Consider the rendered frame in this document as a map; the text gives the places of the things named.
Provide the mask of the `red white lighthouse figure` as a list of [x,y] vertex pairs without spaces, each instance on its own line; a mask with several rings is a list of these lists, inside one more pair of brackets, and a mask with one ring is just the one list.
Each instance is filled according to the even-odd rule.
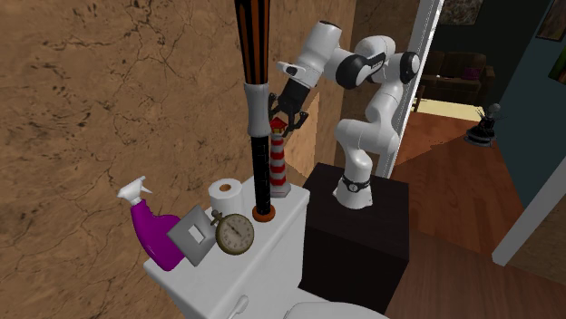
[[284,198],[291,190],[287,182],[283,138],[283,132],[287,126],[279,117],[274,117],[270,121],[269,182],[270,195],[273,198]]

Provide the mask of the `dark robot stand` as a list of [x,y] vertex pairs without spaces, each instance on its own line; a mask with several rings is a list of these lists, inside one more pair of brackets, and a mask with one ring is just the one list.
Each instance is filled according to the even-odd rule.
[[299,287],[384,314],[409,262],[409,186],[373,176],[373,205],[355,210],[333,195],[343,173],[318,163],[304,184],[310,199]]

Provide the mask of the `colourful wall picture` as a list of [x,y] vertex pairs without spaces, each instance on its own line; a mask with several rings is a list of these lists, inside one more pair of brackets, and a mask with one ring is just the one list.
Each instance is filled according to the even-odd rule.
[[537,38],[560,42],[566,34],[566,0],[553,0],[536,34]]

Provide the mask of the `grey square switch plate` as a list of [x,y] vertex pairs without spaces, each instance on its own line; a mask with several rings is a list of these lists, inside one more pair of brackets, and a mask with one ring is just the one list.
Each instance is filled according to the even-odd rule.
[[216,244],[216,226],[205,211],[196,205],[168,233],[193,266],[198,266]]

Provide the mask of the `green wall picture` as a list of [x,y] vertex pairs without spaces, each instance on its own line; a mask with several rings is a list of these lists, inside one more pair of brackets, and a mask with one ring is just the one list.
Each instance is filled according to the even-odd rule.
[[566,85],[566,46],[552,66],[548,77],[556,82]]

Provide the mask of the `black and orange baseball bat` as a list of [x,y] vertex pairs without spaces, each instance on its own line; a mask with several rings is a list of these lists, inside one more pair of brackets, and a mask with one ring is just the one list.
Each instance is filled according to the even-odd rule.
[[234,0],[244,70],[252,152],[255,206],[253,218],[269,222],[276,214],[271,205],[269,179],[268,34],[270,0]]

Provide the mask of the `black floor figure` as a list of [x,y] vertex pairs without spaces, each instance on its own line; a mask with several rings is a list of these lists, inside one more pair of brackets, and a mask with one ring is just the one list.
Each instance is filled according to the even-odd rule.
[[496,134],[494,132],[494,124],[500,119],[495,115],[501,110],[499,103],[493,103],[489,106],[483,107],[479,111],[481,119],[477,125],[466,131],[464,140],[472,145],[480,147],[492,147],[496,141]]

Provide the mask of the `brass stopwatch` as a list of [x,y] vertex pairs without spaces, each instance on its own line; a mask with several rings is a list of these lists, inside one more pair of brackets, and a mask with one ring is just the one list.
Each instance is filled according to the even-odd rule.
[[210,224],[216,227],[215,238],[220,249],[232,256],[247,252],[252,246],[255,232],[250,220],[241,214],[223,216],[213,209]]

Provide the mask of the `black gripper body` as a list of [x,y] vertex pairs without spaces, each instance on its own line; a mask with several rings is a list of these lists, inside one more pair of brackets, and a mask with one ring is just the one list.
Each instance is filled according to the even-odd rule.
[[301,111],[309,93],[310,88],[308,86],[294,79],[288,79],[282,93],[278,96],[278,107],[287,116],[294,116]]

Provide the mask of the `white door frame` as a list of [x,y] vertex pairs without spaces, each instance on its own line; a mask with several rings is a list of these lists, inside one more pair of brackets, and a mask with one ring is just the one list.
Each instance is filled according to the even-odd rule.
[[443,4],[444,0],[420,0],[408,50],[418,54],[421,66],[415,78],[404,87],[402,99],[392,119],[399,142],[393,153],[379,159],[375,170],[378,177],[389,179],[392,174]]

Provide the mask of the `white toilet paper roll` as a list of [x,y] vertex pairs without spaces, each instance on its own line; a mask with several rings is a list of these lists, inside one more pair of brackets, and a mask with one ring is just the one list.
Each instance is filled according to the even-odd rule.
[[210,206],[223,215],[243,215],[242,185],[237,179],[220,179],[213,182],[208,189]]

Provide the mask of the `dark brown sofa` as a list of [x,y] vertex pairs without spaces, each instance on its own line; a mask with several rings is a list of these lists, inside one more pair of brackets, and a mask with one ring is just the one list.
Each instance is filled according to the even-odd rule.
[[431,51],[420,84],[427,100],[484,106],[494,69],[482,53]]

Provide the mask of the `purple spray bottle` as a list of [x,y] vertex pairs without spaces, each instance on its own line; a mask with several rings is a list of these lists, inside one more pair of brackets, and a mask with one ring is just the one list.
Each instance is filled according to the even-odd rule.
[[131,204],[132,224],[136,236],[148,256],[163,270],[171,271],[183,258],[183,253],[167,236],[167,233],[181,220],[174,215],[154,215],[141,193],[151,193],[143,186],[144,176],[122,187],[118,198],[125,198]]

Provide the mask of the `dark wall picture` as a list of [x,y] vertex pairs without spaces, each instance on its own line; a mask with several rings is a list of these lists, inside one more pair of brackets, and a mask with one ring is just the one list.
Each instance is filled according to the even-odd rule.
[[483,0],[444,0],[438,24],[474,25]]

